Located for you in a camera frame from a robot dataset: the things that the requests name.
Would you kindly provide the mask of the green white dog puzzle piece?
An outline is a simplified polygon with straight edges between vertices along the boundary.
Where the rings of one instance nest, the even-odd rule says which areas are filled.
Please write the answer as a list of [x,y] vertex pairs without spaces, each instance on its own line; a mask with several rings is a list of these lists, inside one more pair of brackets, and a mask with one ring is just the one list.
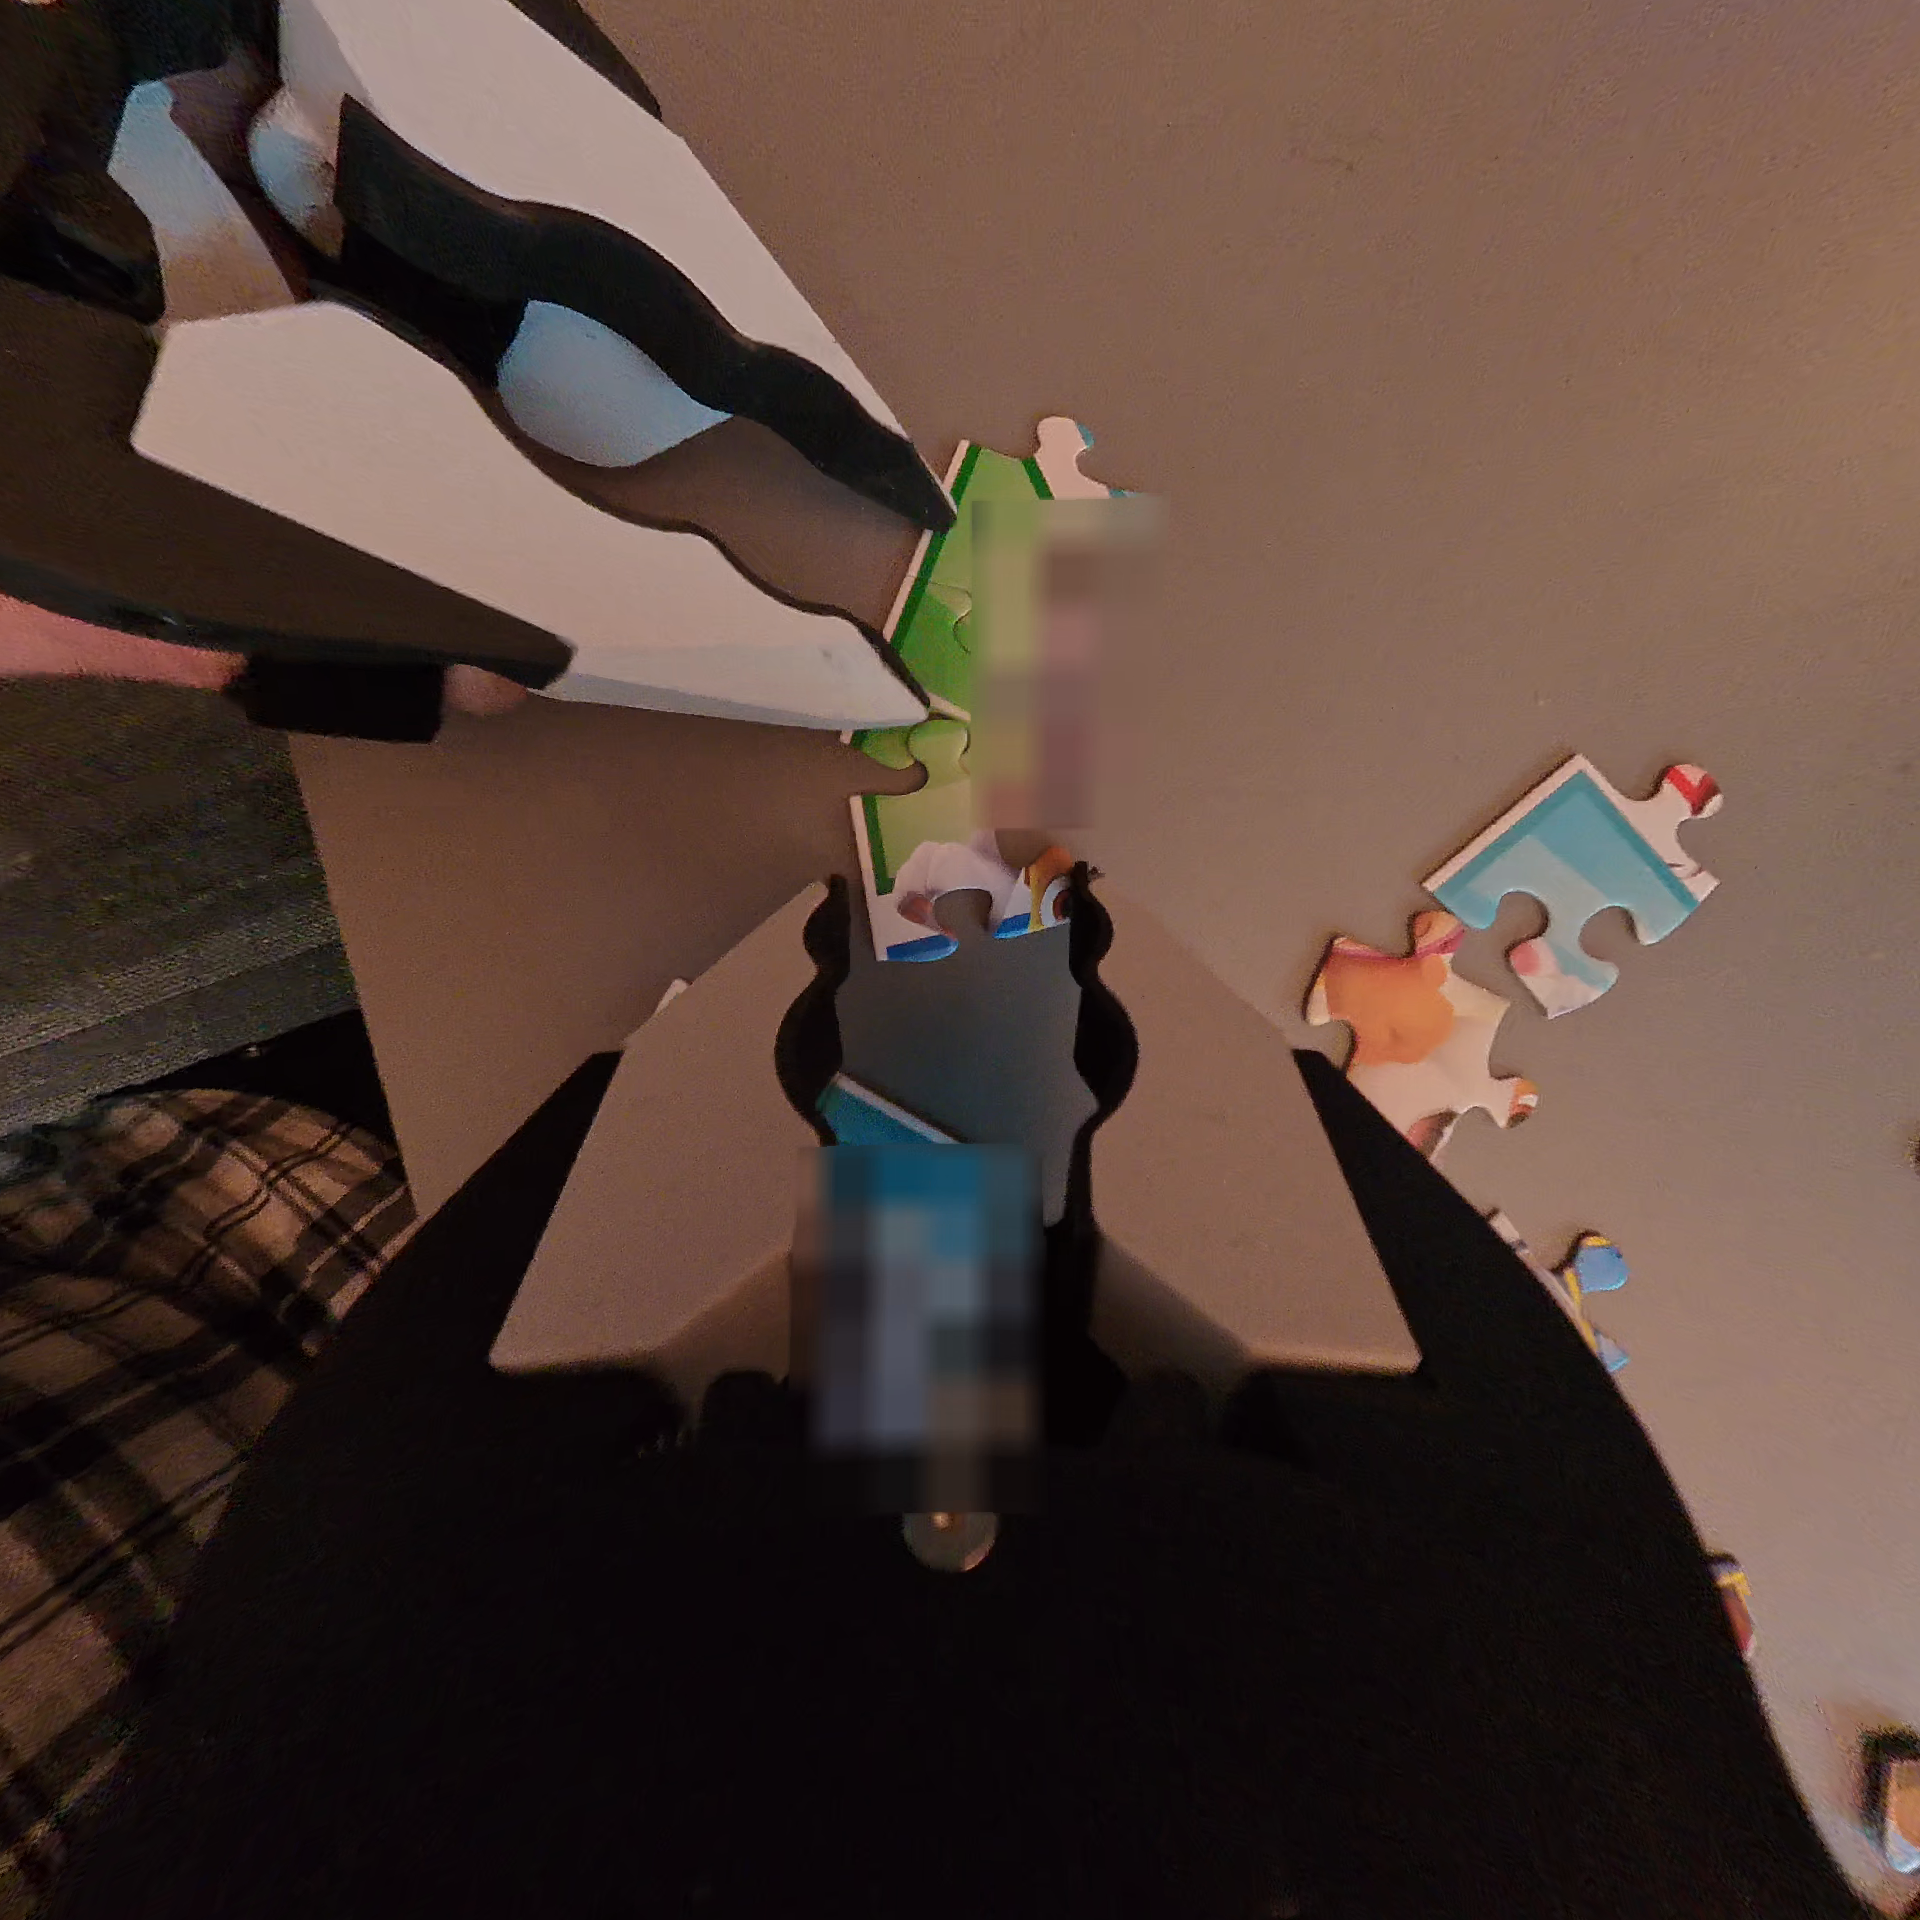
[[996,829],[971,841],[916,841],[900,850],[900,874],[886,874],[886,846],[869,841],[869,822],[854,822],[864,841],[864,899],[869,899],[869,951],[877,965],[942,965],[960,959],[960,930],[942,927],[949,894],[981,894],[987,899],[987,944],[1031,944],[1031,930],[1059,930],[1074,918],[1067,899],[1067,846],[1042,846],[1031,866],[996,850]]

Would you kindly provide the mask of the person's left hand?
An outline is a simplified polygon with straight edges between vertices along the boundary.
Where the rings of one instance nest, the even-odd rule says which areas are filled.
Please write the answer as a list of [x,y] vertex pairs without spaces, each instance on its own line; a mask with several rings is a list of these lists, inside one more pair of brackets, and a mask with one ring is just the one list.
[[[227,696],[247,678],[247,655],[78,628],[78,620],[54,620],[54,611],[33,611],[6,593],[0,600],[0,678],[146,678],[146,688]],[[517,688],[479,664],[442,672],[442,708],[507,723],[517,700],[527,700],[527,688]]]

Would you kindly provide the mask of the teal husky dog puzzle section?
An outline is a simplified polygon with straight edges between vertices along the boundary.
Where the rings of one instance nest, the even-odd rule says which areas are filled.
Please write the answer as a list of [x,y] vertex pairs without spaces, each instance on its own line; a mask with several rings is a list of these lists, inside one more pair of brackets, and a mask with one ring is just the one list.
[[832,1076],[817,1099],[832,1146],[960,1146],[942,1121],[893,1105],[886,1093]]

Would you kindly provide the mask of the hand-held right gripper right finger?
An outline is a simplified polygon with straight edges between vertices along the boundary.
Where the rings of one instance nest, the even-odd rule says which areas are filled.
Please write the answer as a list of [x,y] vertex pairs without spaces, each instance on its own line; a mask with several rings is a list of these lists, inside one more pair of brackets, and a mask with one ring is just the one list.
[[1067,866],[1067,1214],[1042,1248],[1042,1441],[1123,1395],[1223,1447],[1315,1447],[1316,1390],[1422,1365],[1299,1047],[1142,899]]

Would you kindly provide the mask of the teal striped edge puzzle piece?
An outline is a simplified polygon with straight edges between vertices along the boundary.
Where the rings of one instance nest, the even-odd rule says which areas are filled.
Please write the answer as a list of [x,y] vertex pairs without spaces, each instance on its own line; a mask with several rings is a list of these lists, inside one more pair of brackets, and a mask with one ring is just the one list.
[[1577,930],[1601,910],[1629,910],[1637,944],[1671,944],[1709,894],[1717,866],[1681,850],[1681,822],[1709,822],[1726,781],[1709,765],[1671,765],[1648,800],[1618,800],[1589,760],[1568,760],[1460,850],[1446,850],[1422,894],[1497,927],[1506,894],[1542,899],[1542,930],[1506,951],[1527,996],[1568,1017],[1589,1009],[1618,965],[1589,959]]

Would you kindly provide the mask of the blue yellow zigzag puzzle piece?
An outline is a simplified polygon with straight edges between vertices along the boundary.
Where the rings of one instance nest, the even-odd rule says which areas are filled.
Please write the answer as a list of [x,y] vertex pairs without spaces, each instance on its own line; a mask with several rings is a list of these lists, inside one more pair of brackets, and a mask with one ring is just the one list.
[[1497,1236],[1506,1244],[1506,1258],[1558,1297],[1558,1312],[1577,1326],[1577,1347],[1598,1353],[1598,1365],[1618,1372],[1629,1353],[1589,1322],[1598,1297],[1629,1286],[1629,1258],[1618,1258],[1618,1244],[1601,1244],[1601,1236],[1575,1236],[1575,1248],[1568,1248],[1558,1261],[1542,1261],[1542,1258],[1527,1248],[1527,1236],[1516,1236],[1500,1206],[1497,1206],[1488,1227],[1497,1227]]

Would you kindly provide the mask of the orange white badge puzzle piece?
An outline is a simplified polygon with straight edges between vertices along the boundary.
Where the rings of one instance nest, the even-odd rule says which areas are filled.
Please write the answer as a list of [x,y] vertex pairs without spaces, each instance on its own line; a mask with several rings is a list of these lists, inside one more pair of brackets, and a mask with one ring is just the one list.
[[1452,976],[1460,918],[1410,918],[1410,951],[1364,951],[1355,930],[1326,944],[1316,980],[1305,996],[1315,1030],[1355,1030],[1355,1093],[1435,1158],[1460,1118],[1497,1118],[1516,1127],[1542,1093],[1527,1076],[1497,1076],[1497,1035],[1506,1000]]

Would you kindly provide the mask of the grey desk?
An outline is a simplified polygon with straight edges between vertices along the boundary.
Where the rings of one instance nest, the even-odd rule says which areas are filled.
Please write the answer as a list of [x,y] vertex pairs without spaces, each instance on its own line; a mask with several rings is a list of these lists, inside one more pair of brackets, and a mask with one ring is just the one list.
[[1095,866],[1263,1017],[1568,748],[1717,899],[1516,1000],[1446,1175],[1629,1248],[1618,1390],[1752,1582],[1845,1870],[1912,1726],[1912,12],[593,12],[931,465],[1170,502]]

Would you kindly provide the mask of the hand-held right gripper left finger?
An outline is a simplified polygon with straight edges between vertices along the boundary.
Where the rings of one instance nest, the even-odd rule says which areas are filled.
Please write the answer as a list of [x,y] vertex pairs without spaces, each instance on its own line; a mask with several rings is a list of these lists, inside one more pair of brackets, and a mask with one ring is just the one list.
[[803,889],[715,976],[627,1035],[611,1099],[491,1347],[496,1372],[653,1372],[707,1408],[721,1372],[790,1372],[790,1236],[817,1121],[778,1047],[822,980],[803,927],[847,927],[847,889]]

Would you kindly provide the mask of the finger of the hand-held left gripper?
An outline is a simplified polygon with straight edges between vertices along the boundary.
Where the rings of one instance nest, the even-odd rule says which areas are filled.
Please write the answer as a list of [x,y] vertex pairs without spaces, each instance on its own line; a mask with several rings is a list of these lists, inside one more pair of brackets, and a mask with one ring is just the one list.
[[755,423],[916,533],[960,504],[790,268],[653,119],[585,12],[276,12],[254,183],[335,263],[475,298],[507,423],[580,465]]
[[442,356],[343,298],[176,327],[131,448],[557,634],[557,700],[822,733],[931,708],[869,628],[755,587],[707,533],[585,504]]

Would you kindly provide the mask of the plaid clothing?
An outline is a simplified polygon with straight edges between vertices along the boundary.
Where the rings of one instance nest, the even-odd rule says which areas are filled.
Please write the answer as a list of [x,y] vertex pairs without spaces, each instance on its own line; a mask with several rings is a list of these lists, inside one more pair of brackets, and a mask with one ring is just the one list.
[[254,1441],[408,1244],[402,1156],[254,1093],[120,1093],[0,1184],[0,1894],[111,1789]]

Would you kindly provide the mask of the green striped edge puzzle piece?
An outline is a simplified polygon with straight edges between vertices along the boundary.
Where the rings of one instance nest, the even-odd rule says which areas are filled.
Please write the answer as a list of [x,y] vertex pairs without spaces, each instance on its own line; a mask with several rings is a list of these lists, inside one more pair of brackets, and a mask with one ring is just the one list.
[[869,748],[893,777],[921,777],[916,788],[869,788],[854,805],[869,874],[877,894],[893,894],[916,846],[971,841],[971,725],[931,708],[916,725],[864,725],[854,748]]

